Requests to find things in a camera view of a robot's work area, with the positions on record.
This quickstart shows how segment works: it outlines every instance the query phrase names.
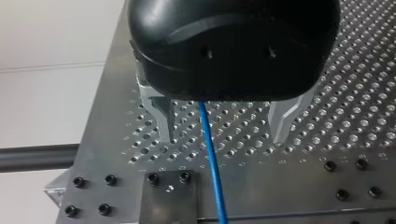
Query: hole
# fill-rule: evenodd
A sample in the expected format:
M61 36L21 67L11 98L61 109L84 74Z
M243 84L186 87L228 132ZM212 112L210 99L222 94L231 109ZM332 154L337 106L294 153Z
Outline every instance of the hole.
M176 153L174 153L174 154L172 154L172 155L169 156L169 159L170 159L171 161L174 161L176 158L177 158L177 154L176 154Z
M244 143L243 142L237 142L236 143L236 147L237 148L242 148L242 147L244 147Z
M179 147L177 150L179 152L185 152L187 150L187 147L183 145L182 147Z
M140 152L141 152L142 154L146 155L146 154L149 153L149 149L145 147L145 148L142 148L142 150L140 150Z
M161 147L160 151L161 153L166 153L168 151L168 147Z
M285 152L289 154L289 153L293 152L293 150L294 150L294 148L292 148L292 147L286 147Z
M271 155L273 153L274 153L274 149L273 148L267 148L264 151L264 154L266 154L266 155Z
M253 131L254 133L258 133L260 130L259 127L253 127L251 131Z
M257 141L256 142L256 147L262 147L262 141Z
M251 156L251 155L253 155L253 153L254 153L254 151L255 151L256 149L254 149L254 148L250 148L250 149L248 149L247 150L247 152L245 153L247 156Z
M227 152L226 157L231 158L236 154L235 150L230 150Z
M201 47L201 56L203 58L212 59L213 58L213 52L210 49L210 47L208 47L208 46Z
M156 160L158 159L158 156L152 155L149 159L150 159L151 161L156 161Z
M179 134L180 137L185 137L186 135L187 135L187 133L184 132L184 131L183 131L183 132L180 132L180 134Z
M106 204L101 204L98 208L99 212L104 213L108 210L108 206Z
M172 191L174 191L174 189L175 188L172 185L169 185L169 186L166 187L165 191L168 192L168 193L171 193Z

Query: aluminum plate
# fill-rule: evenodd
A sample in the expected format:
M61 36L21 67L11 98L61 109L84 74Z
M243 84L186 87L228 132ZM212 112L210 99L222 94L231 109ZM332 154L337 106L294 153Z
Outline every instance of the aluminum plate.
M341 9L340 33L314 102L285 145L272 144L268 102L207 107L230 218L346 223L349 212L361 223L396 218L395 1L343 0ZM156 120L140 104L129 39L124 7L71 172L89 184L75 189L69 181L58 223L136 222L144 173L184 169L201 176L198 217L216 220L197 104L174 102L176 138L161 143ZM367 171L355 168L358 158L369 162ZM323 170L325 161L337 164L334 173ZM107 186L106 175L115 175L118 185ZM382 189L379 199L367 195L371 186ZM336 200L338 189L349 192L347 202ZM101 203L114 208L110 217L98 214ZM70 204L80 209L78 218L64 215Z

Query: metal table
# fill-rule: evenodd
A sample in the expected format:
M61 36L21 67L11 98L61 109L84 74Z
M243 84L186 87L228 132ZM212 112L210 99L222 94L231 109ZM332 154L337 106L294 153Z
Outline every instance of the metal table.
M394 0L342 0L341 30L314 102L286 144L272 144L268 102L210 102L228 216L233 223L386 223L396 218ZM174 101L175 139L159 141L140 103L126 8L113 40L57 223L134 223L144 174L194 170L198 222L216 222L205 139L195 102ZM356 161L368 161L360 171ZM336 168L327 172L324 164ZM114 175L118 184L105 184ZM72 180L87 180L83 189ZM369 197L371 187L383 192ZM347 190L345 202L337 190ZM113 207L109 217L98 206ZM78 216L64 214L66 206Z

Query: blue wire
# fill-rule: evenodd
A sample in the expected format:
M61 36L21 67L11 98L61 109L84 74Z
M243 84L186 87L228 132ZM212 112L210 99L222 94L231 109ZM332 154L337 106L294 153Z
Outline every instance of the blue wire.
M205 139L207 144L207 155L209 156L210 171L212 173L213 188L215 189L216 204L218 206L219 223L227 224L227 213L222 195L221 180L219 176L219 167L216 160L215 148L213 147L212 133L210 131L209 120L207 118L205 102L199 103L201 112L202 126L205 131Z

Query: black screw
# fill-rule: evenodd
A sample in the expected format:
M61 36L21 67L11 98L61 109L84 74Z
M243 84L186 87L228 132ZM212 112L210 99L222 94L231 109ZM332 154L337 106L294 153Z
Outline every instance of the black screw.
M148 175L148 183L154 187L157 186L160 183L160 178L158 177L157 174L152 173Z
M367 166L369 166L369 163L367 162L367 160L364 159L358 159L355 163L356 169L360 170L360 171L365 171L367 170Z
M324 169L327 172L334 172L335 168L337 168L337 164L335 164L335 162L333 161L326 161L326 163L324 163Z
M100 215L108 217L108 215L110 215L111 213L111 206L107 203L102 203L101 205L99 205L98 211Z
M107 175L105 177L105 183L109 186L115 186L117 184L117 178L114 175Z
M376 187L376 186L370 187L370 189L369 189L370 197L377 199L381 196L381 194L382 194L382 190L379 189L378 187Z
M335 194L335 198L337 198L338 201L345 202L349 198L349 193L344 189L339 189Z
M395 218L390 218L387 220L386 224L396 224L396 219Z
M187 184L187 183L189 183L190 182L190 180L191 180L191 175L190 175L190 173L189 172L184 172L184 173L182 173L181 175L180 175L180 182L181 183L183 183L183 184Z
M76 177L73 180L73 185L77 188L77 189L82 189L84 188L86 184L86 181L82 178L82 177Z
M75 217L78 214L78 208L73 205L69 205L64 209L64 214L67 217Z

